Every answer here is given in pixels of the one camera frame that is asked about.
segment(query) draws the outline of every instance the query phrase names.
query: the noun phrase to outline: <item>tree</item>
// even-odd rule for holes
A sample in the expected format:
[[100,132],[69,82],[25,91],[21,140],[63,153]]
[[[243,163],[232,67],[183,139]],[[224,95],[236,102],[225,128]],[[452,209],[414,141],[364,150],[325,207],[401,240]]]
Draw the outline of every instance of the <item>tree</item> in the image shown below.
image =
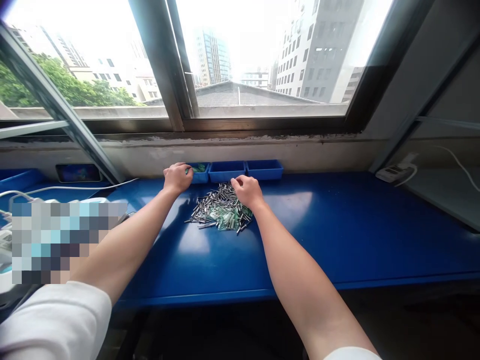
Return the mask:
[[[93,83],[80,81],[63,66],[60,59],[45,54],[34,54],[33,57],[73,107],[140,105],[123,87],[114,91],[108,81],[94,80]],[[42,106],[2,62],[0,62],[0,100],[10,108]]]

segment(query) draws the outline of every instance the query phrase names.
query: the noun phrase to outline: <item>white sleeve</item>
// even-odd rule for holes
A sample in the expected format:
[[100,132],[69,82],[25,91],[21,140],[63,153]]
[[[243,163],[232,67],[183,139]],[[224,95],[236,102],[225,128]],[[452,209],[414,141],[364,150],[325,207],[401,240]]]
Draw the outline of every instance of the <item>white sleeve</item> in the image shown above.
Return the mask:
[[362,347],[346,346],[332,351],[323,360],[382,360],[377,354]]
[[111,312],[110,297],[94,286],[43,286],[0,324],[2,359],[96,359]]

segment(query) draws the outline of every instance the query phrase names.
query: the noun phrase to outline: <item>sky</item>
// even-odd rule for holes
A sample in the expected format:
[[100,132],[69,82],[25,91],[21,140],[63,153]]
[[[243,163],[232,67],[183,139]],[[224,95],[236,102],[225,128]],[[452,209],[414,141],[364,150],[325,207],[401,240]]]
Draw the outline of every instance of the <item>sky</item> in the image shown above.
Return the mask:
[[[290,28],[295,0],[177,0],[183,37],[194,73],[199,65],[195,30],[208,27],[226,41],[233,79],[257,67],[271,67],[281,50],[284,30]],[[373,3],[358,40],[354,66],[364,66],[392,0]],[[127,0],[17,0],[4,16],[19,28],[42,25],[59,32],[88,58],[122,56],[138,34]]]

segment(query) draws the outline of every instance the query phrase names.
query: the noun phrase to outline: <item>smartphone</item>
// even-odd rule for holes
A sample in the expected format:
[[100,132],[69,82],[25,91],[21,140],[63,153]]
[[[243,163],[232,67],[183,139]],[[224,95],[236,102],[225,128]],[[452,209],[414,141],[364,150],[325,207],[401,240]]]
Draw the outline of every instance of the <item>smartphone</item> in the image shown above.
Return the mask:
[[94,164],[57,164],[55,169],[61,183],[92,183],[104,178]]

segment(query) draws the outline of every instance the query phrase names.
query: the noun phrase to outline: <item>blue storage tray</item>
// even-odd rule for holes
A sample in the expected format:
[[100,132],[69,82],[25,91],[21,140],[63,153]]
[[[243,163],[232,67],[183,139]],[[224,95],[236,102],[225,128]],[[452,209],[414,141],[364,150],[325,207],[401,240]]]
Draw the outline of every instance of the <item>blue storage tray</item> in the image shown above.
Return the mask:
[[208,173],[212,183],[227,183],[245,172],[244,161],[220,161],[212,162]]
[[246,162],[248,176],[257,180],[281,179],[284,167],[278,160],[252,160]]
[[45,176],[37,169],[0,169],[0,193],[22,191],[44,179]]
[[209,170],[211,163],[210,162],[188,162],[187,165],[190,165],[192,168],[197,168],[199,164],[205,165],[204,172],[194,172],[192,184],[205,184],[209,182]]

